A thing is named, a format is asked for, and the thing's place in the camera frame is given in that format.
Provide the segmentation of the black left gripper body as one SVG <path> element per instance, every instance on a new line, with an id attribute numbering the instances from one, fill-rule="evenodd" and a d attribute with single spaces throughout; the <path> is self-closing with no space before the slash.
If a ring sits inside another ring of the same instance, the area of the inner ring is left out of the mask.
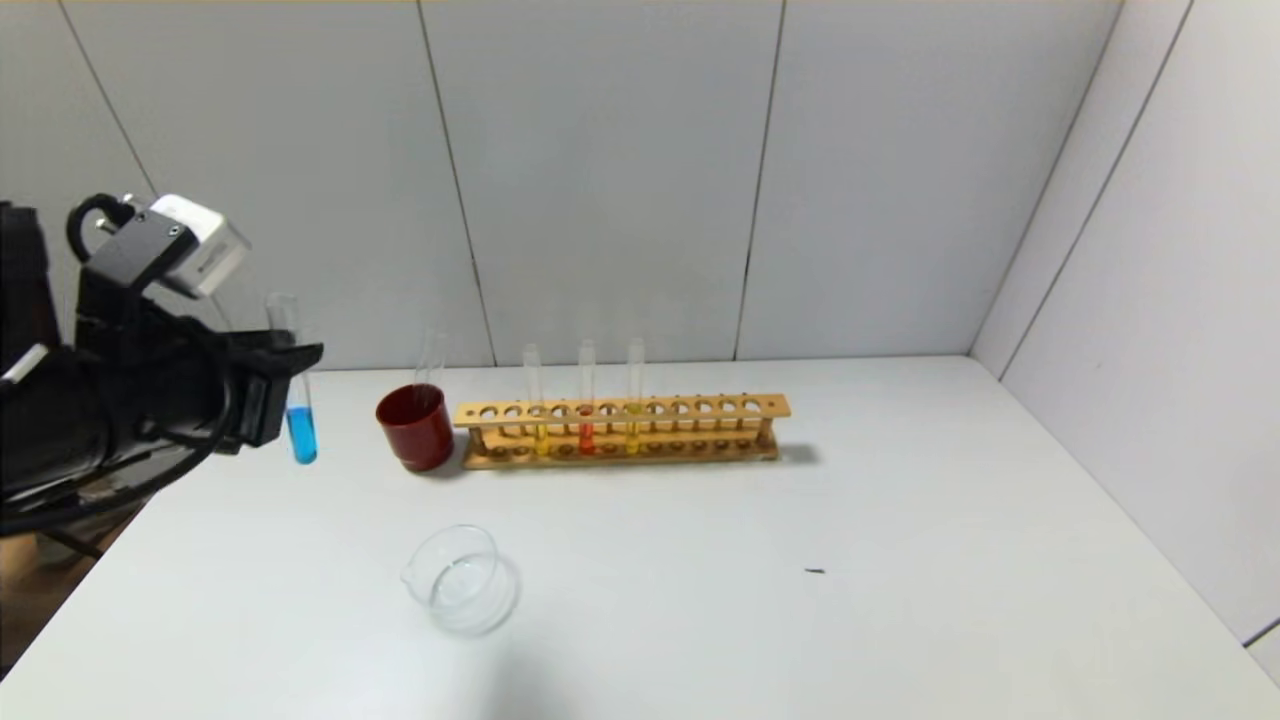
<path id="1" fill-rule="evenodd" d="M 275 372 L 251 350 L 251 332 L 214 333 L 207 345 L 178 340 L 150 360 L 108 370 L 111 455 L 157 451 L 184 436 L 188 446 L 209 438 L 224 409 L 230 378 L 229 425 L 215 450 L 238 454 L 278 439 L 293 374 Z"/>

